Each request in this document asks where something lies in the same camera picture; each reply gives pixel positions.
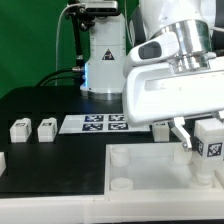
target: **white base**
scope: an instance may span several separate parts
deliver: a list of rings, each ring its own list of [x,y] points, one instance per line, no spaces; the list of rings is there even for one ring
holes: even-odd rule
[[[224,219],[224,170],[216,171],[213,188],[190,189],[187,180],[192,174],[193,164],[181,165],[172,159],[174,148],[181,147],[180,143],[125,145],[130,149],[130,163],[122,169],[124,175],[133,178],[133,190],[112,191],[110,181],[119,175],[116,172],[118,168],[110,164],[112,147],[107,146],[104,195],[2,199],[0,223],[74,224]],[[132,172],[137,160],[144,160],[142,156],[146,158],[142,167],[134,170],[136,173]],[[156,160],[161,161],[160,166],[156,165]],[[143,180],[141,173],[146,167],[148,170],[143,172]],[[150,180],[146,177],[147,173],[151,175]]]

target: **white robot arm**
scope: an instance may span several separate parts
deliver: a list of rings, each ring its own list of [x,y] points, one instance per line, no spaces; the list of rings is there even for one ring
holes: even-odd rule
[[[201,0],[140,0],[146,41],[155,41],[166,57],[141,59],[141,46],[129,53],[123,108],[130,123],[152,124],[224,109],[224,58],[211,53],[210,31],[201,6]],[[176,40],[167,38],[167,45],[157,39],[165,40],[164,35],[171,33]]]

